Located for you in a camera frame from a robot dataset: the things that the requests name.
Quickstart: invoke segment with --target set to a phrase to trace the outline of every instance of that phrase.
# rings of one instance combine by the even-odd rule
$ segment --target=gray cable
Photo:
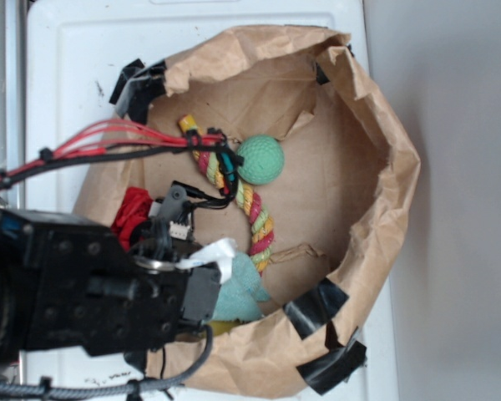
[[[93,397],[108,397],[110,395],[131,394],[139,386],[139,391],[163,390],[181,384],[193,375],[206,362],[211,354],[213,344],[213,331],[210,326],[203,326],[206,331],[206,344],[204,351],[193,364],[181,374],[166,379],[146,379],[134,385],[132,383],[120,386],[103,388],[45,388],[38,385],[0,383],[0,396],[12,398],[45,398],[57,400],[78,400]]]

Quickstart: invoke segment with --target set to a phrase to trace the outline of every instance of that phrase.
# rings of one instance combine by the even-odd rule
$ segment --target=paper bag
[[[165,60],[166,95],[150,105],[149,126],[180,135],[176,121],[191,113],[234,146],[272,135],[286,158],[278,179],[256,187],[275,220],[273,263],[263,274],[272,299],[262,305],[266,316],[216,337],[190,387],[264,398],[298,393],[308,381],[301,367],[330,354],[326,340],[335,337],[341,349],[362,327],[401,248],[419,158],[348,42],[325,28],[249,26]],[[75,212],[109,225],[128,186],[156,197],[173,180],[216,194],[191,155],[160,155],[92,166]],[[197,212],[195,236],[202,244],[230,236],[242,251],[250,245],[236,205]],[[323,283],[348,299],[303,336],[286,305]],[[165,377],[185,370],[203,347],[168,344]],[[147,368],[159,377],[159,353]]]

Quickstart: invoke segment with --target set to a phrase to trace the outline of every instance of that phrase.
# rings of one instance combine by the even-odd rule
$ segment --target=teal plush toy
[[[212,320],[254,322],[263,316],[257,303],[269,299],[252,260],[237,252],[232,262],[232,277],[220,289]]]

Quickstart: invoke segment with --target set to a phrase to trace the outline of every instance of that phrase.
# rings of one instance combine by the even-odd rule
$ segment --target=toy
[[[184,134],[195,130],[199,135],[203,135],[195,119],[190,114],[182,117],[178,125]],[[193,157],[199,164],[200,172],[206,175],[210,183],[218,189],[225,188],[223,174],[220,171],[220,162],[215,153],[194,151]],[[252,232],[252,246],[249,250],[249,256],[255,264],[256,270],[262,273],[270,263],[271,243],[275,238],[273,219],[265,205],[261,203],[261,198],[254,191],[252,185],[245,183],[243,180],[238,181],[235,202],[249,217]]]
[[[237,252],[232,262],[232,277],[220,288],[213,320],[254,322],[263,316],[257,302],[269,298],[252,260],[245,253]]]
[[[275,138],[269,135],[250,137],[236,153],[245,158],[245,163],[237,172],[243,180],[253,185],[269,184],[284,168],[284,151]]]

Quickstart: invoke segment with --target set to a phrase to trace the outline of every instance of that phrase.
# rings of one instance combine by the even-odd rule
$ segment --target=white connector
[[[191,227],[171,221],[169,223],[169,234],[177,240],[187,240],[190,235]]]

